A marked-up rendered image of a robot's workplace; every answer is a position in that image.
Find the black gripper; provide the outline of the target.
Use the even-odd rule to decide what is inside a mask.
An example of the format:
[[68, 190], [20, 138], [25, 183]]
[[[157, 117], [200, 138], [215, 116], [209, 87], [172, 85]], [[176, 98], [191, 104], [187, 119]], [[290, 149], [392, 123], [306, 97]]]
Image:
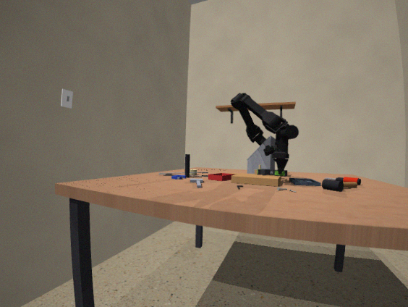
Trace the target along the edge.
[[278, 172], [279, 174], [281, 174], [287, 163], [286, 161], [288, 161], [288, 158], [289, 158], [289, 154], [288, 154], [289, 143], [287, 140], [276, 140], [275, 143], [277, 144], [278, 151], [274, 151], [272, 153], [272, 158], [277, 158], [273, 160], [277, 163]]

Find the black rubber mallet with wooden handle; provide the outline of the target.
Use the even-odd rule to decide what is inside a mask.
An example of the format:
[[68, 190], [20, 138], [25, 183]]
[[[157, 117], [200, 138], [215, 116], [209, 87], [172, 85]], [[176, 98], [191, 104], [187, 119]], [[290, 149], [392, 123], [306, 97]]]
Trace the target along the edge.
[[355, 188], [357, 187], [356, 182], [342, 182], [337, 180], [326, 180], [322, 181], [322, 188], [328, 190], [342, 191], [343, 188]]

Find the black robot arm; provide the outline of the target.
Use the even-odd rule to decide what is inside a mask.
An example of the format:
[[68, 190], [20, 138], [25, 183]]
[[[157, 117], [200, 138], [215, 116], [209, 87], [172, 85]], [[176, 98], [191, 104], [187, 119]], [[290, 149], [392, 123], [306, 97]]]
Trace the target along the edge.
[[[273, 112], [267, 112], [263, 107], [253, 101], [246, 93], [237, 94], [231, 100], [231, 105], [235, 109], [239, 110], [239, 113], [247, 126], [247, 136], [253, 143], [256, 142], [261, 145], [265, 141], [265, 138], [261, 135], [264, 132], [254, 124], [248, 109], [263, 121], [263, 125], [265, 126], [266, 130], [276, 134], [276, 140], [293, 139], [299, 134], [299, 130], [296, 126], [289, 125], [284, 118], [274, 114]], [[275, 143], [275, 145], [271, 147], [267, 145], [263, 150], [265, 155], [268, 156], [274, 151], [278, 151], [277, 144]]]

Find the red shallow tray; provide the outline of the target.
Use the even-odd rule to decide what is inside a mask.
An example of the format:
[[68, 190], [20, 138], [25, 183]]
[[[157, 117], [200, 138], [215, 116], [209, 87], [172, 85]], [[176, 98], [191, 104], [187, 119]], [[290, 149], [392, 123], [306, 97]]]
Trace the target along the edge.
[[234, 174], [227, 174], [227, 173], [209, 174], [208, 179], [209, 180], [225, 181], [225, 180], [231, 180], [232, 175], [234, 175]]

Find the black cylinder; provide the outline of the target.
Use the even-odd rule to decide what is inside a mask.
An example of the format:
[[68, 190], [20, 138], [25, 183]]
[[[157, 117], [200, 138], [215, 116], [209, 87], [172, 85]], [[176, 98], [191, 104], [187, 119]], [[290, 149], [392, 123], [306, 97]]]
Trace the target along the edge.
[[190, 154], [185, 154], [185, 175], [190, 177]]

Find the light brown wooden board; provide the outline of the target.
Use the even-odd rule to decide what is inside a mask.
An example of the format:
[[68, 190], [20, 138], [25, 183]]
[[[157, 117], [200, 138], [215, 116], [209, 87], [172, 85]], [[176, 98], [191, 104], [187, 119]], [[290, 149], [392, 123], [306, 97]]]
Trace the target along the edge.
[[278, 187], [281, 183], [281, 176], [259, 177], [261, 174], [239, 173], [231, 176], [231, 183], [266, 185]]

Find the red-handled screwdriver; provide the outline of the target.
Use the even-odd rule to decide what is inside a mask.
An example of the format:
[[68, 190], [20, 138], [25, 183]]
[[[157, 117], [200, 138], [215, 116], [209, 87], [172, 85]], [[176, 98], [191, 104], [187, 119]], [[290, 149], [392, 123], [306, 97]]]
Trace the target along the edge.
[[336, 179], [334, 179], [334, 178], [325, 178], [325, 179], [329, 179], [329, 180], [337, 180], [337, 181], [342, 181], [342, 182], [356, 182], [357, 183], [357, 185], [360, 185], [361, 184], [361, 179], [359, 179], [359, 178], [353, 178], [353, 177], [338, 177], [338, 178], [336, 178]]

